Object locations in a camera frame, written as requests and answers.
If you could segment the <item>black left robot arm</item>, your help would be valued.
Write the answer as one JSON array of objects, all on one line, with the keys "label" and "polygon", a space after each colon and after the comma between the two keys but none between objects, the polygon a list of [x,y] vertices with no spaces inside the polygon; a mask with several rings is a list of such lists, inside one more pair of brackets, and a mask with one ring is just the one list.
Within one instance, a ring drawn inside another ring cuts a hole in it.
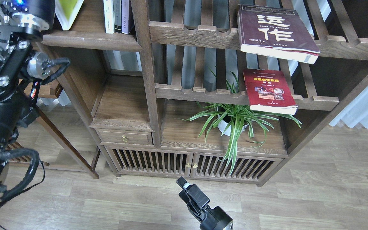
[{"label": "black left robot arm", "polygon": [[[0,4],[8,19],[0,24],[0,194],[8,201],[33,180],[40,163],[32,149],[6,150],[16,141],[18,127],[27,127],[37,117],[39,88],[61,76],[70,65],[68,58],[50,59],[35,51],[32,42],[43,39],[55,18],[54,0],[6,0]],[[24,178],[8,190],[4,181],[12,158],[30,157]]]}]

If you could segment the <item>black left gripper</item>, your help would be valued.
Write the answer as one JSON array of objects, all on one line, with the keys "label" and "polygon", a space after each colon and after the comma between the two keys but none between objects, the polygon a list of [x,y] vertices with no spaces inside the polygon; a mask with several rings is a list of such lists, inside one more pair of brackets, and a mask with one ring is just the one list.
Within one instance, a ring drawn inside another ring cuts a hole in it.
[{"label": "black left gripper", "polygon": [[55,19],[55,0],[3,0],[1,9],[16,25],[50,30]]}]

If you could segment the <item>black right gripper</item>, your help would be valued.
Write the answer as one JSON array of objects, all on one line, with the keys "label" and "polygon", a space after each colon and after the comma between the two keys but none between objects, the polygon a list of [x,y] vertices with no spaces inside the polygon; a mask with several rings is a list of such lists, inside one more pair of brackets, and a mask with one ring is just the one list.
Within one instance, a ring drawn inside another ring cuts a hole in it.
[{"label": "black right gripper", "polygon": [[196,184],[190,184],[184,177],[176,183],[182,191],[179,197],[187,204],[190,213],[200,221],[201,230],[232,230],[233,219],[219,206],[210,208],[210,199]]}]

